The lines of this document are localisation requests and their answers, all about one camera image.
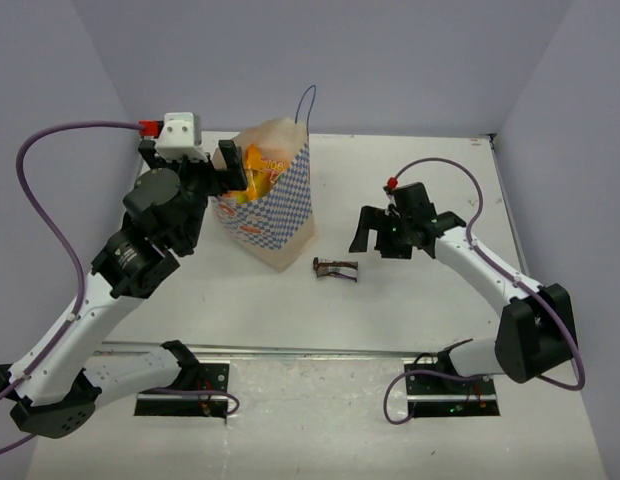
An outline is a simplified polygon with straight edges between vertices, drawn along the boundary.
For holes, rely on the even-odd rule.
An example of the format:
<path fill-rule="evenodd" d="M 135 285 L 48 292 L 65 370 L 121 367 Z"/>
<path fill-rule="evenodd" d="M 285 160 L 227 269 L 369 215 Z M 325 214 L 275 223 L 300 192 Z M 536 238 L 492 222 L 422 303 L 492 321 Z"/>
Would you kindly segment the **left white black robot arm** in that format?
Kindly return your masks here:
<path fill-rule="evenodd" d="M 93 260 L 83 289 L 28 354 L 0 364 L 0 393 L 14 403 L 16 427 L 31 436 L 63 438 L 126 396 L 191 394 L 199 381 L 199 361 L 177 340 L 115 367 L 86 364 L 178 269 L 179 258 L 193 254 L 210 198 L 247 185 L 241 149 L 231 140 L 218 143 L 222 169 L 208 154 L 167 161 L 150 140 L 139 151 L 149 169 L 124 197 L 121 228 Z"/>

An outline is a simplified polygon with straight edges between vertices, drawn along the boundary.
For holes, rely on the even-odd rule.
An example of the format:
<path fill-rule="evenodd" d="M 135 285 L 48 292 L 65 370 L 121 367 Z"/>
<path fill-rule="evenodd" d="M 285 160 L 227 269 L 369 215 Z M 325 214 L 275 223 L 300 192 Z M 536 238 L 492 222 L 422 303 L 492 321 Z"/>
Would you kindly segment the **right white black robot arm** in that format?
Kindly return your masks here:
<path fill-rule="evenodd" d="M 414 251 L 423 251 L 463 278 L 499 317 L 493 337 L 463 340 L 438 352 L 435 379 L 441 389 L 458 392 L 471 377 L 485 375 L 505 375 L 522 384 L 573 360 L 576 329 L 562 286 L 544 286 L 491 258 L 461 217 L 437 212 L 423 184 L 386 192 L 387 207 L 362 207 L 350 252 L 366 251 L 371 233 L 386 259 L 409 260 Z"/>

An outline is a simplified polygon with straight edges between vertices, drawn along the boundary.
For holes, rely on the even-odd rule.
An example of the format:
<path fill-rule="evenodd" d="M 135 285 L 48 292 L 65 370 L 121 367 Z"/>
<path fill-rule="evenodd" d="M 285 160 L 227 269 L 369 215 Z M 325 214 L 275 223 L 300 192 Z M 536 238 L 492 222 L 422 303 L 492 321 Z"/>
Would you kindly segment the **blue checkered paper bag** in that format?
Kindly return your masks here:
<path fill-rule="evenodd" d="M 223 194 L 212 200 L 222 229 L 239 245 L 277 271 L 287 269 L 316 239 L 310 180 L 309 121 L 315 85 L 306 88 L 292 117 L 266 120 L 234 136 L 244 154 L 251 144 L 283 150 L 288 169 L 264 197 L 237 204 Z"/>

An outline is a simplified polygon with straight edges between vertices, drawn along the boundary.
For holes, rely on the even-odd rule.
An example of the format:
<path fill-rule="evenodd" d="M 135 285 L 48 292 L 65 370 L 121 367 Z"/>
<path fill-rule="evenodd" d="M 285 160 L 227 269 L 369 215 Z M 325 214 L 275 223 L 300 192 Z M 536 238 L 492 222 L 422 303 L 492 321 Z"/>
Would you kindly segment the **brown chocolate bar wrapper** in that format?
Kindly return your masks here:
<path fill-rule="evenodd" d="M 356 261 L 336 261 L 315 257 L 312 267 L 317 278 L 333 277 L 358 281 L 359 266 Z"/>

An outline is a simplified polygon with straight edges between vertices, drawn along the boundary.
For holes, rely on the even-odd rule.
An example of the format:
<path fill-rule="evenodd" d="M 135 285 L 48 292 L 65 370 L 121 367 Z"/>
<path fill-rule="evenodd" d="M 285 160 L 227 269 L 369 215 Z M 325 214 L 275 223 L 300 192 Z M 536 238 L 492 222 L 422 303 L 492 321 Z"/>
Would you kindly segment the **yellow orange snack bag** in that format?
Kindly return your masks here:
<path fill-rule="evenodd" d="M 266 196 L 276 185 L 278 178 L 288 169 L 291 160 L 283 150 L 261 149 L 255 144 L 243 154 L 247 187 L 227 194 L 237 204 L 245 204 Z"/>

